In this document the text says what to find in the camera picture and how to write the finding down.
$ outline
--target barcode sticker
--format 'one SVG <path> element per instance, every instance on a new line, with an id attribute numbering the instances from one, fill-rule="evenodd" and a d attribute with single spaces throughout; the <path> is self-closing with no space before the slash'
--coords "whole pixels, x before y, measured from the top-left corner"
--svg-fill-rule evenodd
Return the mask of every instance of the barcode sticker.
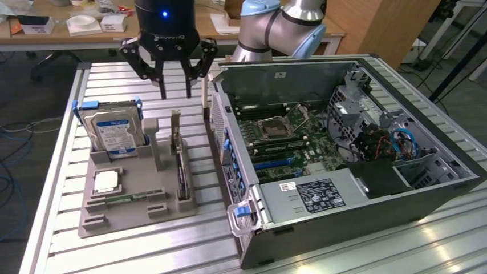
<path id="1" fill-rule="evenodd" d="M 280 191 L 295 190 L 296 189 L 296 183 L 295 182 L 282 183 L 282 184 L 279 184 L 279 187 L 280 187 Z"/>

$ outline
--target green circuit board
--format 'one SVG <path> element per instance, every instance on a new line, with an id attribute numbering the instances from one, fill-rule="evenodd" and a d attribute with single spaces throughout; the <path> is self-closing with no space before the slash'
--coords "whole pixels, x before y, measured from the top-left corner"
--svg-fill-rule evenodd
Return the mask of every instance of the green circuit board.
<path id="1" fill-rule="evenodd" d="M 290 160 L 284 166 L 256 168 L 260 183 L 332 171 L 346 162 L 320 113 L 295 107 L 284 117 L 239 121 L 254 167 Z"/>

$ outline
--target aluminum table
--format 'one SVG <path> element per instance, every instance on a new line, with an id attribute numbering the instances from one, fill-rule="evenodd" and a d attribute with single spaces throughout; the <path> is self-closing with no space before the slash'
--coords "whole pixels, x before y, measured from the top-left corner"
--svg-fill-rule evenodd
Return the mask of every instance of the aluminum table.
<path id="1" fill-rule="evenodd" d="M 486 148 L 380 59 L 366 60 L 487 169 Z M 168 92 L 163 101 L 159 88 L 137 78 L 127 63 L 80 64 L 20 273 L 487 273 L 486 183 L 420 221 L 268 266 L 240 270 L 203 124 L 202 84 L 193 89 L 193 98 L 185 99 L 179 65 L 168 64 L 164 75 Z M 372 86 L 372 94 L 387 109 L 398 108 L 380 86 Z M 76 228 L 89 139 L 73 117 L 71 102 L 108 102 L 136 96 L 144 101 L 144 116 L 159 118 L 159 138 L 171 130 L 171 110 L 181 110 L 199 214 L 80 239 Z"/>

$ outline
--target power supply label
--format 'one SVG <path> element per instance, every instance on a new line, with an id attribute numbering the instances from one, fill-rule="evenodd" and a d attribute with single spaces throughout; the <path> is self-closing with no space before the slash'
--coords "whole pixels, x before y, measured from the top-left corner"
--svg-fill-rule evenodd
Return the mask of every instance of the power supply label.
<path id="1" fill-rule="evenodd" d="M 296 189 L 310 213 L 322 212 L 346 205 L 331 179 L 298 184 Z"/>

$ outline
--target white box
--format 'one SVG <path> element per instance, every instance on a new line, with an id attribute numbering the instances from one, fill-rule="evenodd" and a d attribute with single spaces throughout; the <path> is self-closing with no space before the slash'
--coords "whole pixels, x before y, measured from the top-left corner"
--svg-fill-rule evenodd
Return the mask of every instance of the white box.
<path id="1" fill-rule="evenodd" d="M 71 24 L 69 20 L 67 21 L 67 24 L 68 24 L 68 31 L 69 31 L 71 36 L 103 33 L 99 21 L 95 21 L 92 24 L 83 26 L 83 27 Z"/>
<path id="2" fill-rule="evenodd" d="M 125 31 L 127 22 L 124 15 L 108 15 L 101 20 L 101 29 L 108 33 L 121 33 Z"/>
<path id="3" fill-rule="evenodd" d="M 19 22 L 25 34 L 51 34 L 56 23 L 52 17 L 19 16 Z"/>
<path id="4" fill-rule="evenodd" d="M 426 43 L 422 40 L 416 39 L 411 46 L 410 52 L 403 59 L 403 64 L 411 64 L 416 61 L 420 52 L 424 50 L 424 47 Z"/>

